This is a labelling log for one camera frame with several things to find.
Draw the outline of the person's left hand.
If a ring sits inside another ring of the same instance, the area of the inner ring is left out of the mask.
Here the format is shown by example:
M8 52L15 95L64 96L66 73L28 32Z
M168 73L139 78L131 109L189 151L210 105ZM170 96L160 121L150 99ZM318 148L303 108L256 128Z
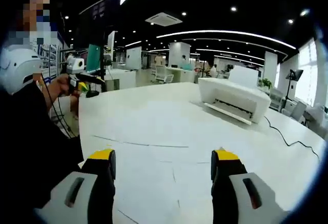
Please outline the person's left hand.
M68 74L59 75L48 85L48 90L52 99L56 99L61 95L69 96L76 94L76 91L70 86Z

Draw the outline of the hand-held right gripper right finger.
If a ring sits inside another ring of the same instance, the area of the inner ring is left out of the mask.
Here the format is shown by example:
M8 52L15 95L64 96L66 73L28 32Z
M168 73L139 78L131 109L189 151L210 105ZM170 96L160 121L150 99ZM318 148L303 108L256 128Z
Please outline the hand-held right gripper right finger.
M232 152L212 151L211 180L213 223L281 223L288 215L270 186Z

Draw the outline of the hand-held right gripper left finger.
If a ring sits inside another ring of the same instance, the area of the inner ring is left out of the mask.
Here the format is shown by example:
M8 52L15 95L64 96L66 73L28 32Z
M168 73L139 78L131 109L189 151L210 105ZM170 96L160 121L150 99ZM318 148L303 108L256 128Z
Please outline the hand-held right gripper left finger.
M51 191L50 200L35 212L43 223L112 223L116 154L96 151L80 172L72 172Z

